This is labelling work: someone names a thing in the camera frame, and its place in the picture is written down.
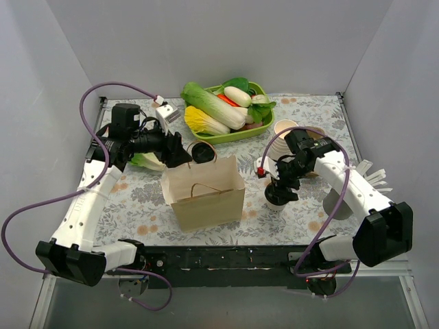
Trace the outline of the black plastic cup lid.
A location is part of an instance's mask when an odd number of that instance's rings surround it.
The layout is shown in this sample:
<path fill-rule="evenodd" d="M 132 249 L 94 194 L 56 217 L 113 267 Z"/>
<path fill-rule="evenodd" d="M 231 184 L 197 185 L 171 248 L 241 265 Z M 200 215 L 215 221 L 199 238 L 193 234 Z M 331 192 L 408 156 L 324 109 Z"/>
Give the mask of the black plastic cup lid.
<path fill-rule="evenodd" d="M 267 187 L 265 188 L 264 195 L 266 200 L 272 204 L 283 205 L 288 203 L 288 202 L 284 202 L 282 199 L 279 199 L 278 194 L 268 194 Z"/>

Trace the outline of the white paper coffee cup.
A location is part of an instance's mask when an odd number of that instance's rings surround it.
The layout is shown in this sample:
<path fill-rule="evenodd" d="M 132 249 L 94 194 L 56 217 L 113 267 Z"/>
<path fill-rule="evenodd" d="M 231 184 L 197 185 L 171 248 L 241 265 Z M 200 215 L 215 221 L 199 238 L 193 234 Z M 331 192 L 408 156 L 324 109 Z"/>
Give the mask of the white paper coffee cup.
<path fill-rule="evenodd" d="M 274 212 L 281 212 L 285 208 L 285 204 L 283 204 L 283 205 L 276 205 L 276 204 L 272 204 L 270 202 L 267 202 L 267 206 L 268 206 L 268 208 L 271 211 L 274 211 Z"/>

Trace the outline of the stack of white paper cups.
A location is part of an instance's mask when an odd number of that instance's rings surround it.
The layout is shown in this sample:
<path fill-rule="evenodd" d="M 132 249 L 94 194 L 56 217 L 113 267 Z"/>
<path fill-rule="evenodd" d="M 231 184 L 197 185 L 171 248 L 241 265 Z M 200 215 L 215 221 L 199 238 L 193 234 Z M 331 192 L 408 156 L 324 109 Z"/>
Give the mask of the stack of white paper cups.
<path fill-rule="evenodd" d="M 298 124 L 295 121 L 289 119 L 283 119 L 277 121 L 274 126 L 273 135 L 276 136 L 279 132 L 285 130 L 289 127 L 297 127 Z M 289 131 L 284 132 L 271 144 L 268 152 L 268 156 L 273 160 L 278 160 L 281 156 L 290 156 L 292 152 L 289 150 L 287 143 L 285 142 L 285 137 Z"/>

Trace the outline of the brown pulp cup carrier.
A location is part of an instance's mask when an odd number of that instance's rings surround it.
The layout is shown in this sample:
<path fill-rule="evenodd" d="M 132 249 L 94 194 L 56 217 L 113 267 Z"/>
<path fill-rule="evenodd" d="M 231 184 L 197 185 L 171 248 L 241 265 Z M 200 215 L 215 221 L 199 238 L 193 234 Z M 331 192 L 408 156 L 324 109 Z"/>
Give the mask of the brown pulp cup carrier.
<path fill-rule="evenodd" d="M 318 140 L 326 136 L 324 130 L 319 127 L 305 127 L 304 131 L 306 131 L 309 138 L 312 138 L 313 140 Z"/>

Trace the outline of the brown paper takeout bag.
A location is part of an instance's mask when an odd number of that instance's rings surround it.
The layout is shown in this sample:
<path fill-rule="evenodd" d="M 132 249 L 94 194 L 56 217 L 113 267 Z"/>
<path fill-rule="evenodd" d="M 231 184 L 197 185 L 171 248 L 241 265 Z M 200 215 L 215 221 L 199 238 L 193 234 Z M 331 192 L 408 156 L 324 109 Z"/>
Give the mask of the brown paper takeout bag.
<path fill-rule="evenodd" d="M 212 144 L 210 162 L 188 162 L 163 171 L 161 188 L 165 203 L 171 206 L 183 232 L 201 230 L 241 220 L 244 207 L 245 182 L 238 172 L 235 156 L 220 158 Z"/>

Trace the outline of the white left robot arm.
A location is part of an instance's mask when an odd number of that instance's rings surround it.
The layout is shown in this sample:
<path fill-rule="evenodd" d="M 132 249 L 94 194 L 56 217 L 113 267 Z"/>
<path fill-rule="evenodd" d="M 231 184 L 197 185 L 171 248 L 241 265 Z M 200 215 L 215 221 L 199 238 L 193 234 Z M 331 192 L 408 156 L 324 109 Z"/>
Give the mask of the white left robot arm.
<path fill-rule="evenodd" d="M 100 215 L 110 192 L 126 165 L 137 154 L 153 153 L 168 168 L 191 162 L 180 133 L 169 131 L 179 112 L 169 104 L 157 107 L 148 117 L 138 105 L 118 103 L 111 121 L 97 131 L 86 154 L 80 195 L 71 205 L 48 242 L 41 241 L 36 255 L 55 276 L 95 286 L 107 271 L 123 266 L 129 273 L 145 269 L 146 258 L 138 252 L 142 243 L 120 239 L 104 247 L 94 245 Z"/>

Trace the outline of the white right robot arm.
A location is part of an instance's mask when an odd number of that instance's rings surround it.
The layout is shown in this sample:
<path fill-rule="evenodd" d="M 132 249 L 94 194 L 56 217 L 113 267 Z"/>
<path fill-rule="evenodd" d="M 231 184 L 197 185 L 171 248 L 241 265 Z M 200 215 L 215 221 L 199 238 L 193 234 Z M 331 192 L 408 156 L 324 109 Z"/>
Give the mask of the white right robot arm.
<path fill-rule="evenodd" d="M 322 238 L 318 232 L 297 260 L 294 273 L 304 261 L 318 272 L 330 270 L 338 262 L 357 260 L 374 267 L 412 249 L 413 210 L 406 202 L 395 203 L 369 183 L 351 166 L 342 146 L 322 135 L 310 137 L 310 127 L 290 127 L 281 131 L 291 155 L 272 160 L 262 155 L 254 163 L 255 173 L 271 177 L 265 198 L 273 209 L 284 209 L 298 200 L 300 179 L 314 172 L 338 194 L 338 199 L 324 225 L 328 226 L 342 204 L 346 204 L 361 221 L 354 236 Z"/>

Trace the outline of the small green lettuce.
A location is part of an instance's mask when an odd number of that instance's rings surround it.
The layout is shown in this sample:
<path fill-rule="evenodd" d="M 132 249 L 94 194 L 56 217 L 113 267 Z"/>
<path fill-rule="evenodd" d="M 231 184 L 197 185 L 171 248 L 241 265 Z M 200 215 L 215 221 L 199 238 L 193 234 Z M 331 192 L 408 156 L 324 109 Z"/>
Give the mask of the small green lettuce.
<path fill-rule="evenodd" d="M 153 171 L 164 171 L 165 165 L 158 160 L 154 153 L 135 154 L 130 163 Z"/>

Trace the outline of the green plastic tray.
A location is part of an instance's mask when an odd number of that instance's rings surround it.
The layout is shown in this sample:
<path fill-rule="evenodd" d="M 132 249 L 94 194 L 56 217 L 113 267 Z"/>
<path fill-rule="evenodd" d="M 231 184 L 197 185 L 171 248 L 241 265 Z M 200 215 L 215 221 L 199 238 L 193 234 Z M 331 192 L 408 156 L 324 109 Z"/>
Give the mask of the green plastic tray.
<path fill-rule="evenodd" d="M 265 91 L 262 89 L 262 87 L 260 87 L 260 85 L 254 83 L 254 82 L 250 82 L 250 85 L 252 88 L 256 89 L 258 92 L 265 94 Z M 219 95 L 218 90 L 221 90 L 222 87 L 221 87 L 221 85 L 219 85 L 219 86 L 213 86 L 213 87 L 204 88 L 204 89 L 212 92 L 215 96 L 217 96 L 217 95 Z M 188 107 L 188 106 L 190 106 L 190 105 L 187 102 L 185 102 L 185 107 Z M 230 129 L 229 134 L 211 136 L 208 134 L 197 134 L 197 133 L 193 132 L 191 129 L 190 130 L 192 131 L 193 135 L 196 138 L 203 140 L 203 141 L 206 141 L 210 144 L 229 143 L 232 141 L 238 141 L 238 140 L 242 140 L 245 138 L 258 136 L 258 135 L 264 133 L 267 130 L 267 128 L 271 126 L 273 120 L 274 120 L 274 114 L 273 114 L 273 109 L 272 109 L 271 112 L 268 114 L 268 116 L 266 118 L 264 118 L 264 120 L 261 123 L 247 124 L 247 122 L 246 122 L 246 124 L 239 130 Z"/>

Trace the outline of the green napa cabbage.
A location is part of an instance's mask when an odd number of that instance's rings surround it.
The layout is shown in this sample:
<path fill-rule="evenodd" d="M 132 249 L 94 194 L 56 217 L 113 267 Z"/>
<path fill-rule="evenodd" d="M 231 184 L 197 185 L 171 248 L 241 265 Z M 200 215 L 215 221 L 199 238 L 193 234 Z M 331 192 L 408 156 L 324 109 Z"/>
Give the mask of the green napa cabbage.
<path fill-rule="evenodd" d="M 242 113 L 196 82 L 186 83 L 180 96 L 189 105 L 202 110 L 232 130 L 239 130 L 246 124 L 246 118 Z"/>

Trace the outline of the floral table mat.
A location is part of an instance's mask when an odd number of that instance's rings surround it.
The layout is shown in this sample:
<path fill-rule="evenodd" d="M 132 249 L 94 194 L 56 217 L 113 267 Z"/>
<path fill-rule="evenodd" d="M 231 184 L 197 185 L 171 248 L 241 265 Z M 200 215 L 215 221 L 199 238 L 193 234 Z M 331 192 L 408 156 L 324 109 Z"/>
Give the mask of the floral table mat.
<path fill-rule="evenodd" d="M 235 155 L 237 168 L 245 181 L 246 193 L 240 221 L 183 232 L 161 189 L 161 172 L 128 164 L 114 185 L 97 222 L 94 245 L 118 239 L 134 239 L 145 245 L 307 245 L 328 215 L 322 202 L 330 186 L 321 178 L 301 180 L 299 200 L 288 203 L 281 212 L 267 208 L 264 189 L 269 178 L 259 179 L 253 162 L 262 155 L 272 138 L 274 124 L 289 119 L 299 125 L 323 129 L 359 162 L 339 97 L 270 95 L 277 105 L 274 123 L 261 135 L 240 141 L 216 144 L 219 157 Z"/>

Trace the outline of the green bok choy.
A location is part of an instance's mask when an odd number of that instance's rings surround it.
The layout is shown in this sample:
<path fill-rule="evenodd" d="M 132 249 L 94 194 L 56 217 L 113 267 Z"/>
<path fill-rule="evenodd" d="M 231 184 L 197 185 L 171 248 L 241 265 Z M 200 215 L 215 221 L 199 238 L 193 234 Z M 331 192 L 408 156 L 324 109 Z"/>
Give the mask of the green bok choy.
<path fill-rule="evenodd" d="M 235 107 L 246 117 L 247 124 L 261 123 L 276 105 L 276 102 L 270 101 L 267 95 L 252 88 L 250 82 L 244 77 L 236 77 L 224 82 L 221 85 L 222 89 L 218 92 L 224 95 L 224 89 L 227 86 L 237 87 L 250 95 L 252 103 L 249 107 Z"/>

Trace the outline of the orange carrot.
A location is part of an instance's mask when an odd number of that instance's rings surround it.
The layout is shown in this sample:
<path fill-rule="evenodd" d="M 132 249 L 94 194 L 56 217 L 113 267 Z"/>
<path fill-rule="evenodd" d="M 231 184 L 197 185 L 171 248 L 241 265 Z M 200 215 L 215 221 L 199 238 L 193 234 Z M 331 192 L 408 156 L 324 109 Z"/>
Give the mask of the orange carrot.
<path fill-rule="evenodd" d="M 237 103 L 235 103 L 234 101 L 229 99 L 226 95 L 219 94 L 219 95 L 217 95 L 217 97 L 220 98 L 222 101 L 226 102 L 227 104 L 229 104 L 230 106 L 239 107 L 239 105 Z"/>

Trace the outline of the white radish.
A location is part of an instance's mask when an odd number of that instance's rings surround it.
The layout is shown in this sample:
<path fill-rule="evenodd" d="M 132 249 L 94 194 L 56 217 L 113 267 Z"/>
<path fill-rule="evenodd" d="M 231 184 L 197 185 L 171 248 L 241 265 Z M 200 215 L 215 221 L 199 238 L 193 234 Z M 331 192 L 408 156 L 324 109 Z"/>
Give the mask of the white radish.
<path fill-rule="evenodd" d="M 243 108 L 249 107 L 252 103 L 251 97 L 248 93 L 234 86 L 227 86 L 224 89 L 224 94 L 231 101 Z"/>

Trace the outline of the black base bar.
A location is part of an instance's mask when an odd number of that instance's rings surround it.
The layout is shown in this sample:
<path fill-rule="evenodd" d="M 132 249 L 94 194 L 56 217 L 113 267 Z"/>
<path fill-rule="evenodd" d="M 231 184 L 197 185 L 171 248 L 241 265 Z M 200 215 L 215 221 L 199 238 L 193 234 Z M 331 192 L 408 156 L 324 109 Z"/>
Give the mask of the black base bar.
<path fill-rule="evenodd" d="M 304 278 L 292 273 L 293 257 L 304 245 L 140 246 L 130 273 L 150 271 L 173 288 L 286 287 L 306 289 Z"/>

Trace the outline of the aluminium frame rail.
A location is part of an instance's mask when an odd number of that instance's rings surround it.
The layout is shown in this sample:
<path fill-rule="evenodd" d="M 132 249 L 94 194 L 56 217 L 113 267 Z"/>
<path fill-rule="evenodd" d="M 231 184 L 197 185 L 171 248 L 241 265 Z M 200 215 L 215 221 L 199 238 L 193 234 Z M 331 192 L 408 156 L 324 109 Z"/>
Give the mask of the aluminium frame rail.
<path fill-rule="evenodd" d="M 43 283 L 38 294 L 29 329 L 40 329 L 44 327 L 56 280 L 57 278 L 53 275 L 47 274 L 43 276 Z"/>

